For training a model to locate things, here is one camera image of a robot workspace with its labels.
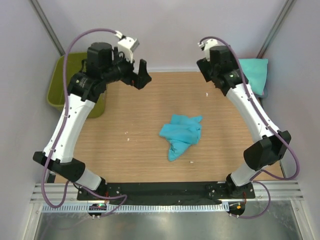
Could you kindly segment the blue t shirt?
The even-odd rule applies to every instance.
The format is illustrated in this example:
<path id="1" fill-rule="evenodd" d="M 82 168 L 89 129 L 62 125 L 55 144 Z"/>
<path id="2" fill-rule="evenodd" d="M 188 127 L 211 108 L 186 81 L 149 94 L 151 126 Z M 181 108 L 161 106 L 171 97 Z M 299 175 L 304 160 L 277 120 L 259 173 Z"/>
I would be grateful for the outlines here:
<path id="1" fill-rule="evenodd" d="M 183 155 L 186 150 L 199 143 L 202 135 L 201 115 L 188 117 L 173 114 L 170 123 L 163 125 L 159 136 L 169 143 L 168 160 L 173 162 Z"/>

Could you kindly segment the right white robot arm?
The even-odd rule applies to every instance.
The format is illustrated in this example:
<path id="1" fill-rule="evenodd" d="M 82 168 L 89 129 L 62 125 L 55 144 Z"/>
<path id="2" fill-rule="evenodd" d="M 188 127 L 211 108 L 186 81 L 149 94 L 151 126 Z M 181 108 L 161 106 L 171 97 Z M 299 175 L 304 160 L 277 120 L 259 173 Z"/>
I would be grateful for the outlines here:
<path id="1" fill-rule="evenodd" d="M 266 167 L 281 160 L 291 141 L 290 133 L 281 131 L 264 112 L 248 79 L 232 51 L 214 40 L 201 43 L 205 57 L 197 66 L 206 82 L 213 82 L 236 107 L 252 137 L 253 144 L 243 152 L 244 163 L 226 177 L 227 194 L 239 198 L 251 180 Z"/>

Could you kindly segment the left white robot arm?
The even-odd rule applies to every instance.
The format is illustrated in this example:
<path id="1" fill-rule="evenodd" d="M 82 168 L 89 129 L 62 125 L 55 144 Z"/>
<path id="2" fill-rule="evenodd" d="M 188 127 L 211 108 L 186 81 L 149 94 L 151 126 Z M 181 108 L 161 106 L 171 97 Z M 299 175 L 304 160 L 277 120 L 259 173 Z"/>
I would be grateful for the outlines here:
<path id="1" fill-rule="evenodd" d="M 133 52 L 138 45 L 137 40 L 125 38 L 115 47 L 96 42 L 87 49 L 80 71 L 71 77 L 67 86 L 67 100 L 56 129 L 44 150 L 34 153 L 35 162 L 70 182 L 104 194 L 106 181 L 75 159 L 74 149 L 89 113 L 106 91 L 107 84 L 122 81 L 140 90 L 152 80 L 143 59 L 138 73 L 134 72 Z"/>

